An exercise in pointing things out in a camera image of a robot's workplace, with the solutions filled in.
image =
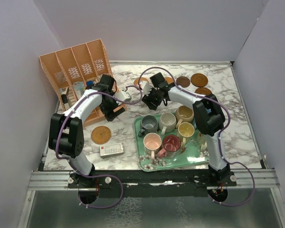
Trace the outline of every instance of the white marble table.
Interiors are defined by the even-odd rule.
[[[155,65],[116,65],[112,66],[113,75],[119,88],[132,85],[135,78],[146,68]],[[230,162],[240,161],[249,168],[261,168],[256,146],[249,128],[246,114],[237,90],[235,80],[229,65],[156,65],[169,70],[176,78],[179,76],[191,76],[195,73],[203,73],[208,77],[206,85],[225,107],[230,111],[231,124],[223,133],[225,143],[226,158]],[[160,70],[153,69],[145,74],[149,78]],[[190,91],[195,91],[192,84],[187,87]],[[129,89],[132,101],[139,98],[139,93],[134,88]],[[136,142],[134,136],[133,123],[139,116],[147,114],[160,114],[164,112],[174,112],[180,104],[169,102],[165,107],[163,104],[156,111],[149,110],[140,102],[135,105],[128,105],[127,111],[119,115],[112,122],[100,121],[84,128],[85,146],[83,152],[88,160],[95,165],[97,170],[139,170]],[[124,154],[114,157],[101,158],[99,155],[99,145],[91,140],[91,132],[97,126],[107,126],[111,129],[112,137],[106,144],[123,143]],[[207,168],[206,165],[194,167],[183,167],[182,169]],[[240,165],[232,165],[231,168],[243,168]],[[71,170],[66,160],[58,160],[53,150],[48,150],[45,171]]]

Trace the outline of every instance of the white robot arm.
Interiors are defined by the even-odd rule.
[[[223,160],[224,147],[221,140],[222,155],[219,151],[218,132],[223,127],[223,122],[225,121],[221,108],[209,103],[206,99],[197,98],[185,93],[184,89],[179,90],[174,84],[168,85],[166,82],[163,82],[163,80],[163,76],[160,73],[151,77],[151,81],[157,89],[147,82],[141,82],[141,88],[145,93],[142,101],[153,110],[155,110],[162,101],[165,105],[167,105],[167,101],[175,101],[193,109],[197,129],[206,137],[209,151],[209,169],[213,172],[215,180],[219,181],[230,171],[229,165]],[[118,107],[119,104],[114,99],[105,95],[95,94],[95,92],[114,95],[119,100],[126,102],[131,100],[130,95],[125,91],[118,93],[112,92],[114,82],[115,80],[112,77],[103,75],[100,83],[93,85],[85,91],[74,106],[77,106],[77,104],[80,105],[78,105],[77,109],[70,115],[67,121],[66,126],[69,127],[69,133],[62,133],[60,138],[58,147],[59,156],[67,158],[75,171],[77,170],[87,176],[92,176],[95,168],[82,152],[84,144],[82,123],[97,106],[100,106],[108,121],[112,121],[124,111],[124,109],[120,109],[115,113],[113,110]],[[61,124],[70,114],[71,110],[72,109],[69,109],[63,114],[54,114],[52,116],[49,134],[50,149],[54,150],[56,148],[57,136]]]

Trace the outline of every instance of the pink mug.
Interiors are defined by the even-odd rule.
[[[181,140],[174,134],[169,134],[162,141],[162,149],[157,153],[159,158],[174,158],[179,154]]]
[[[157,133],[149,133],[143,139],[144,151],[151,154],[154,159],[155,155],[161,148],[162,139]]]

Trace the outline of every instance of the green tray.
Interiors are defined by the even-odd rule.
[[[153,115],[157,120],[159,120],[161,114]],[[195,130],[193,137],[186,143],[186,150],[177,155],[176,157],[169,158],[161,158],[152,160],[151,155],[147,154],[144,151],[143,146],[143,137],[139,138],[137,136],[140,130],[140,122],[143,116],[138,117],[134,121],[134,129],[135,129],[135,138],[136,138],[136,146],[137,146],[137,154],[139,159],[139,165],[143,171],[152,172],[157,170],[167,170],[172,168],[178,168],[188,165],[201,165],[207,163],[209,160],[208,156],[200,153],[200,144],[196,142],[196,135],[199,133],[198,130]],[[164,136],[160,135],[161,139],[163,139],[168,134],[176,135],[177,130],[173,132],[168,132]]]

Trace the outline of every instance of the orange desk organizer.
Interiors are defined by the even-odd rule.
[[[83,82],[86,86],[87,81],[99,82],[102,74],[113,77],[108,55],[101,39],[43,55],[39,59],[44,73],[58,96],[63,111],[66,108],[61,99],[61,89],[69,88],[67,98],[74,105],[78,101],[73,88],[75,82]],[[104,119],[104,114],[97,107],[86,119],[84,126]]]

